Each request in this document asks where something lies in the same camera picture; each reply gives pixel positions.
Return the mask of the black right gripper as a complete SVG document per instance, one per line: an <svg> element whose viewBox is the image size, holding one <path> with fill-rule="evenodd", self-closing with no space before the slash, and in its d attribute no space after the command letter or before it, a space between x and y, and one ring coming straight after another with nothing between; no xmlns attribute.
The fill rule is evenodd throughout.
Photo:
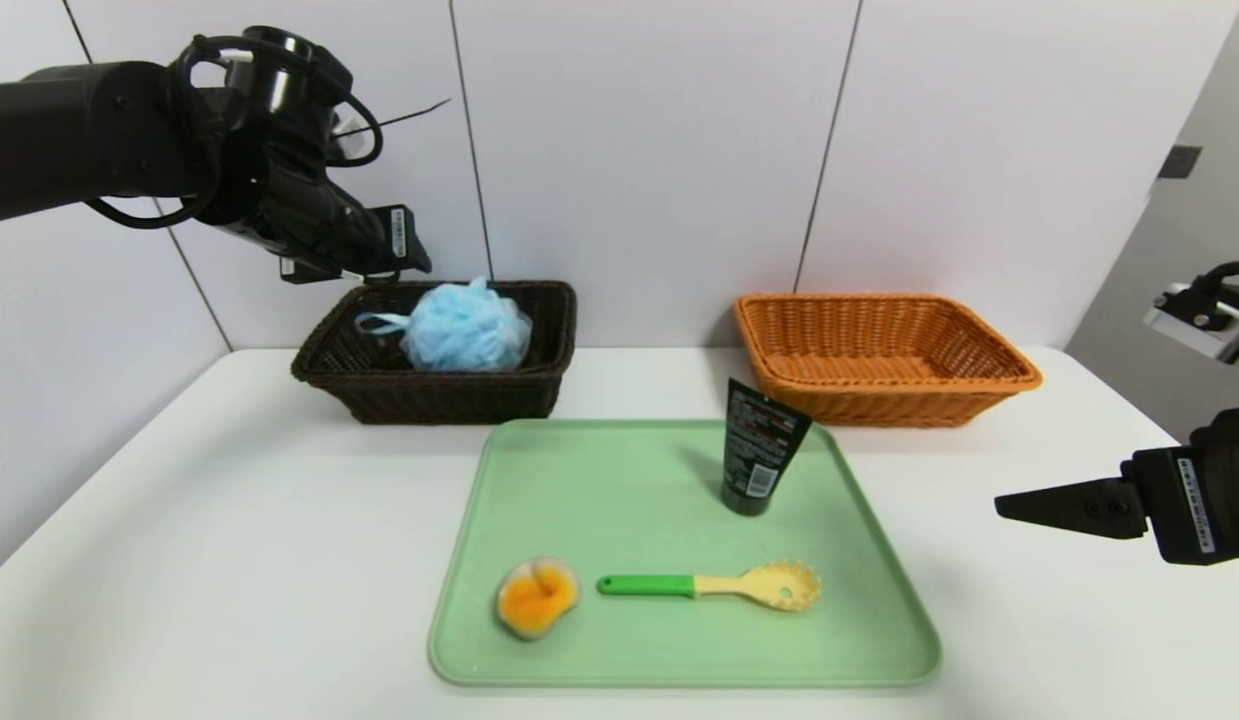
<svg viewBox="0 0 1239 720"><path fill-rule="evenodd" d="M994 507L1004 519L1118 542L1145 537L1150 520L1166 563L1239 560L1239 406L1186 445L1137 451L1121 470L1125 480L1004 494Z"/></svg>

